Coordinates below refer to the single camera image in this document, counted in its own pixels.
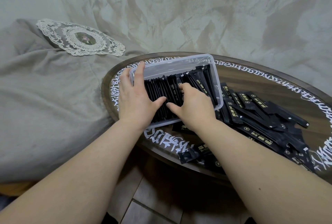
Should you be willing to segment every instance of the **oval table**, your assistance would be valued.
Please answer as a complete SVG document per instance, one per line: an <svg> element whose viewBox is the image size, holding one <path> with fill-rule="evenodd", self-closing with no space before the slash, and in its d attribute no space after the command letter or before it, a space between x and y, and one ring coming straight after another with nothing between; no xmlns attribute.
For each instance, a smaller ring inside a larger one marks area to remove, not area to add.
<svg viewBox="0 0 332 224"><path fill-rule="evenodd" d="M102 82L102 98L114 121L118 120L119 76L126 67L136 67L140 61L154 63L172 58L195 55L190 52L165 52L137 56L112 68ZM213 55L220 82L235 91L250 90L263 100L270 100L310 123L302 129L305 142L318 176L332 183L332 98L317 88L292 76L255 63ZM202 176L229 184L225 174L204 169L199 163L181 164L177 153L201 143L196 135L172 131L172 125L146 130L137 145L149 154L174 167L193 170Z"/></svg>

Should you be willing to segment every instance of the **tiled floor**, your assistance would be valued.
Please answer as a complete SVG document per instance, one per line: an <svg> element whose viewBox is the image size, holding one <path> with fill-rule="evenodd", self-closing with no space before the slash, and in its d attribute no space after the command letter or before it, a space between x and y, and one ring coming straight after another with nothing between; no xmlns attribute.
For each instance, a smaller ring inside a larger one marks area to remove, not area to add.
<svg viewBox="0 0 332 224"><path fill-rule="evenodd" d="M187 174L135 148L110 201L121 224L243 224L250 216L234 189Z"/></svg>

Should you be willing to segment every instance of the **hand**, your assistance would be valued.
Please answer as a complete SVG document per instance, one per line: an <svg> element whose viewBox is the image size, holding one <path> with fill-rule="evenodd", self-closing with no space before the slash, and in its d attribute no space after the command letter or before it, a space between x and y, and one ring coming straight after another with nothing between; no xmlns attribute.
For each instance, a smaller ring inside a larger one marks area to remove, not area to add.
<svg viewBox="0 0 332 224"><path fill-rule="evenodd" d="M130 68L123 70L119 85L119 119L128 127L145 130L151 123L155 113L166 101L162 96L152 102L144 87L143 72L145 63L140 62L136 71L134 86L129 79Z"/></svg>
<svg viewBox="0 0 332 224"><path fill-rule="evenodd" d="M189 83L179 85L184 92L182 107L168 102L167 107L176 114L192 131L197 131L206 124L216 120L212 102L208 96Z"/></svg>

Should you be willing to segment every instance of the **clear plastic box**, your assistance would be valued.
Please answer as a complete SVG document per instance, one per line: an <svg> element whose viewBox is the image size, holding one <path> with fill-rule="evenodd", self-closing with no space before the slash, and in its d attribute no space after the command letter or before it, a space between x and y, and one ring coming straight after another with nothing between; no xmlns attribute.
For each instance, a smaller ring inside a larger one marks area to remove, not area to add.
<svg viewBox="0 0 332 224"><path fill-rule="evenodd" d="M220 87L219 77L217 73L217 68L215 67L214 59L210 54L199 54L186 57L175 58L172 60L162 61L158 63L150 63L145 65L144 69L144 79L153 79L162 77L163 75L169 76L174 74L184 73L196 68L196 66L210 64L212 82L214 85L214 92L218 101L217 106L214 110L220 109L223 105L222 90ZM134 83L136 67L130 70L130 80ZM181 121L179 118L169 119L165 121L160 121L157 123L152 123L149 125L149 129L156 128L160 126L165 126L168 124L176 123Z"/></svg>

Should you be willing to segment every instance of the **patterned wallpaper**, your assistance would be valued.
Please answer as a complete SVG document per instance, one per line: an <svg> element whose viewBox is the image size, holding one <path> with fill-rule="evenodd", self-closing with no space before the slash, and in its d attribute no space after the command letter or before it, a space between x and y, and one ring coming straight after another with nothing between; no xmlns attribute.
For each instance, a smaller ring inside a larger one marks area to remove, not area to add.
<svg viewBox="0 0 332 224"><path fill-rule="evenodd" d="M332 0L62 0L72 22L148 52L259 63L332 95Z"/></svg>

